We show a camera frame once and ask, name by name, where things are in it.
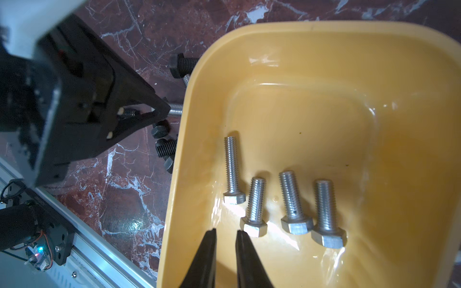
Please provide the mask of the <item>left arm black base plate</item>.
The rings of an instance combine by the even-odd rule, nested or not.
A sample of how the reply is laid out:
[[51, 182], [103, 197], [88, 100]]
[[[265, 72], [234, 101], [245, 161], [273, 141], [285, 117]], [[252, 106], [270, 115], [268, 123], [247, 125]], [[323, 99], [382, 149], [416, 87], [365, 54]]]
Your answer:
[[27, 246], [45, 244], [53, 265], [64, 265], [73, 248], [75, 227], [22, 179], [9, 181], [1, 190], [1, 251], [12, 255]]

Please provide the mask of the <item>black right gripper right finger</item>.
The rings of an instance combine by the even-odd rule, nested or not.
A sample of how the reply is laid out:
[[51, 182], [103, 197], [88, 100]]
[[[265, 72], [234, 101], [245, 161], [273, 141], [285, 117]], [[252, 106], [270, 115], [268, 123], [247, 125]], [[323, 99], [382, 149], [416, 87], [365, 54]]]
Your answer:
[[237, 231], [235, 249], [238, 287], [273, 288], [252, 240], [245, 231]]

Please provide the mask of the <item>yellow plastic storage tray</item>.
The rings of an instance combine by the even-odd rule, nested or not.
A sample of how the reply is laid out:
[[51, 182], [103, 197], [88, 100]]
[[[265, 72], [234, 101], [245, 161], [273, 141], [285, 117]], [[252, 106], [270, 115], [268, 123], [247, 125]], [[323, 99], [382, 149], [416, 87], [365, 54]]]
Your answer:
[[[237, 285], [246, 205], [223, 201], [224, 138], [240, 184], [266, 179], [268, 232], [253, 244], [277, 288], [444, 288], [461, 243], [461, 46], [420, 25], [254, 24], [218, 39], [189, 81], [160, 288], [182, 283], [217, 230], [218, 287]], [[292, 235], [279, 173], [295, 173], [315, 226], [314, 183], [332, 180], [341, 249]]]

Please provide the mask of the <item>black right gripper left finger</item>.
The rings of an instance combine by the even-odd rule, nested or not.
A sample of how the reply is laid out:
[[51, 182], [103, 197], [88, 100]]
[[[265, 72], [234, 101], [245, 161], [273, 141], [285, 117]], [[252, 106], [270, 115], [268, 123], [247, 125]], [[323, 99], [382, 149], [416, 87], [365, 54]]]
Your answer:
[[214, 288], [216, 282], [217, 231], [206, 231], [181, 288]]

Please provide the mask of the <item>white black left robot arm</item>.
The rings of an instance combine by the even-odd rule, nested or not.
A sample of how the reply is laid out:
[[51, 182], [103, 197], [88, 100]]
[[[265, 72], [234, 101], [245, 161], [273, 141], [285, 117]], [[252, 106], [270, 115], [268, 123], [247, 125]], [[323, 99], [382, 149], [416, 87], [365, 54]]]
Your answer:
[[74, 12], [82, 1], [1, 2], [1, 131], [31, 187], [62, 181], [164, 120], [169, 105]]

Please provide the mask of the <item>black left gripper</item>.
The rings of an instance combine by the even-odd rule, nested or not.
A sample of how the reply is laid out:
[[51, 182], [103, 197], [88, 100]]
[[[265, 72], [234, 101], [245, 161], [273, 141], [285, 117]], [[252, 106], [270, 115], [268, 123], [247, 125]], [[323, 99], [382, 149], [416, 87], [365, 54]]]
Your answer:
[[[71, 162], [98, 156], [106, 142], [116, 144], [168, 116], [170, 106], [154, 88], [113, 58], [75, 15], [45, 35], [30, 60], [1, 49], [1, 131], [10, 136], [30, 186], [63, 180]], [[116, 116], [133, 102], [154, 111]]]

